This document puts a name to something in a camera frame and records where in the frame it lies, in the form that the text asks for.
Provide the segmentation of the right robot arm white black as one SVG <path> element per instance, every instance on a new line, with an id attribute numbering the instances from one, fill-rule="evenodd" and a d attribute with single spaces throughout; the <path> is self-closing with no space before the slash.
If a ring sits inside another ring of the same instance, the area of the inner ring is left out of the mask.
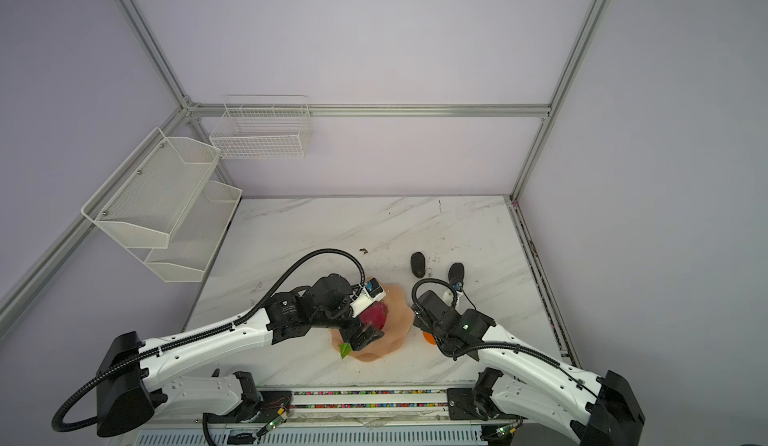
<path id="1" fill-rule="evenodd" d="M 471 390 L 484 420 L 514 415 L 554 430 L 579 445 L 637 445 L 646 418 L 626 378 L 597 374 L 555 359 L 456 298 L 445 302 L 422 284 L 411 290 L 414 324 L 441 354 L 469 357 L 482 370 Z"/>

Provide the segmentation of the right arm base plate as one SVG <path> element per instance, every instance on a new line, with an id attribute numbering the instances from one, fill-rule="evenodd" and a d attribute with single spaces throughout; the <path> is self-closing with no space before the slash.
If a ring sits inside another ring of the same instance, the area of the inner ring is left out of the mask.
<path id="1" fill-rule="evenodd" d="M 518 419 L 517 415 L 504 413 L 489 397 L 475 395 L 471 388 L 449 388 L 446 391 L 448 415 L 453 421 L 500 421 Z"/>

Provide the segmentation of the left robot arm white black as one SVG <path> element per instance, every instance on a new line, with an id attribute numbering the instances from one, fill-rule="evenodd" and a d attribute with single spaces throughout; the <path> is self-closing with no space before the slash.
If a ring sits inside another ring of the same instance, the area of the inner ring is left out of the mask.
<path id="1" fill-rule="evenodd" d="M 125 333 L 113 340 L 97 371 L 97 434 L 119 436 L 161 413 L 250 420 L 267 406 L 251 374 L 191 379 L 188 373 L 302 338 L 314 328 L 336 330 L 352 350 L 362 350 L 384 335 L 361 316 L 385 296 L 375 279 L 351 284 L 331 274 L 311 286 L 271 293 L 256 308 L 207 327 L 146 341 Z"/>

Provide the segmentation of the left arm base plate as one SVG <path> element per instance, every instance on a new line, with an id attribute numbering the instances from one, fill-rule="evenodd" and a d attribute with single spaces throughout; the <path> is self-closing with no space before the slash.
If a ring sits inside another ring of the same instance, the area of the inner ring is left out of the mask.
<path id="1" fill-rule="evenodd" d="M 230 423 L 266 423 L 277 415 L 280 408 L 288 409 L 293 399 L 289 390 L 260 391 L 259 399 L 244 399 L 227 414 Z"/>

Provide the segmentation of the pink dragon fruit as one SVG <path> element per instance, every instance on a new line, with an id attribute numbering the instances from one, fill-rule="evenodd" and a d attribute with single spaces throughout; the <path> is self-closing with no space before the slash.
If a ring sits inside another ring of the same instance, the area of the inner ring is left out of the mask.
<path id="1" fill-rule="evenodd" d="M 347 321 L 345 325 L 340 329 L 340 334 L 342 339 L 342 342 L 339 346 L 340 357 L 346 358 L 352 352 L 360 352 L 360 351 L 352 351 L 350 346 L 346 343 L 347 328 L 365 324 L 365 325 L 371 325 L 383 331 L 383 327 L 386 324 L 387 314 L 388 314 L 388 309 L 385 305 L 381 303 L 375 303 L 372 306 L 370 306 L 368 309 L 366 309 L 360 316 L 356 318 L 352 318 L 349 321 Z"/>

